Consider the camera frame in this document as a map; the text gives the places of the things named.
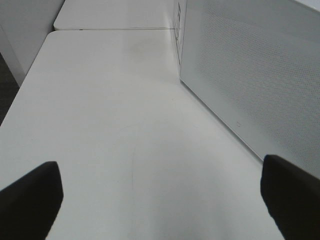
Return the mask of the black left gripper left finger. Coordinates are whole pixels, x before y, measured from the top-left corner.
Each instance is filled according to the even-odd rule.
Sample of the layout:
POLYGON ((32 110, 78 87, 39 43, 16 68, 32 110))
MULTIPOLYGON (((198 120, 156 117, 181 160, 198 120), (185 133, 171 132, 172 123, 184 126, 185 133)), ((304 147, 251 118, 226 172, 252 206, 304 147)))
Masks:
POLYGON ((44 240, 63 202, 60 169, 47 161, 0 191, 0 238, 44 240))

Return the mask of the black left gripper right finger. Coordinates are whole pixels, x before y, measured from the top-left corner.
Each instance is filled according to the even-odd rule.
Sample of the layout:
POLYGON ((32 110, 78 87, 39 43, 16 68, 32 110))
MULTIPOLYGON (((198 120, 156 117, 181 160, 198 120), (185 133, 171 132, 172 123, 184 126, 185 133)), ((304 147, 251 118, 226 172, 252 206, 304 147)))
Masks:
POLYGON ((320 180, 278 155, 263 160, 260 194, 286 240, 320 238, 320 180))

